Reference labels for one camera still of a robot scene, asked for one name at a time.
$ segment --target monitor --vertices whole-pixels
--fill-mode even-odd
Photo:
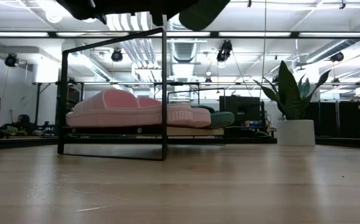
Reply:
[[[259,97],[220,96],[220,111],[234,114],[235,121],[261,121]]]

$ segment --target plant leaf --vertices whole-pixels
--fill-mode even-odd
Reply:
[[[314,90],[305,98],[303,99],[303,109],[306,109],[307,106],[309,106],[311,97],[313,96],[313,94],[315,93],[315,91],[318,89],[318,87],[320,87],[324,82],[327,81],[328,79],[328,75],[330,73],[331,70],[325,72],[322,76],[320,76],[320,79],[318,80]]]
[[[301,119],[304,112],[298,85],[284,61],[278,73],[278,94],[287,119]]]
[[[255,83],[256,83],[258,86],[260,86],[260,87],[262,88],[263,92],[265,93],[265,95],[266,95],[267,97],[269,97],[269,98],[270,98],[271,100],[273,100],[273,101],[276,101],[276,102],[279,101],[279,99],[277,99],[277,95],[274,93],[273,90],[271,90],[271,89],[269,89],[269,88],[261,85],[261,84],[260,84],[258,81],[256,81],[256,80],[254,80],[254,81],[255,81]]]
[[[277,108],[281,111],[281,113],[285,114],[284,109],[283,109],[283,104],[280,101],[280,96],[278,95],[277,89],[275,88],[275,85],[273,85],[270,81],[269,84],[272,86],[273,90],[262,86],[258,81],[254,80],[255,83],[260,86],[264,92],[264,94],[269,97],[271,100],[276,101],[277,102]]]
[[[299,89],[300,92],[300,98],[302,100],[304,100],[310,92],[310,82],[309,82],[309,78],[306,79],[306,82],[304,84],[302,84],[302,86]]]
[[[273,85],[270,81],[268,81],[268,83],[272,86],[273,91],[274,91],[275,94],[277,95],[277,94],[278,94],[278,91],[277,91],[277,88],[275,88],[275,85]]]
[[[299,83],[298,83],[298,89],[300,91],[300,87],[302,86],[302,79],[303,77],[305,77],[306,74],[304,74],[300,79],[299,79]]]

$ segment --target spotlight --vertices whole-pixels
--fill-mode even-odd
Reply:
[[[4,61],[4,63],[11,68],[17,67],[18,66],[18,58],[17,58],[17,54],[14,53],[9,53],[8,57],[6,58],[6,60]]]
[[[342,54],[342,52],[336,53],[334,55],[332,55],[329,60],[332,62],[341,62],[344,59],[344,55]]]
[[[230,57],[232,51],[232,44],[230,40],[224,40],[222,47],[219,49],[217,54],[217,62],[220,63],[222,68],[225,67],[225,61]]]
[[[332,83],[340,83],[341,81],[339,80],[339,78],[334,78],[332,81]]]
[[[121,49],[114,49],[113,50],[113,53],[111,55],[111,59],[114,61],[114,62],[120,62],[122,61],[123,59],[123,55],[121,53]]]

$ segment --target pot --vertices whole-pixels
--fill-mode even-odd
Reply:
[[[277,123],[279,146],[315,146],[315,124],[313,120],[290,120]]]

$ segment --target pink quilted pad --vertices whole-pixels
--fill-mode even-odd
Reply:
[[[210,125],[211,114],[185,103],[168,105],[168,124],[202,128]],[[104,90],[79,102],[67,114],[73,127],[125,127],[162,124],[162,104],[147,97],[136,98],[123,90]]]

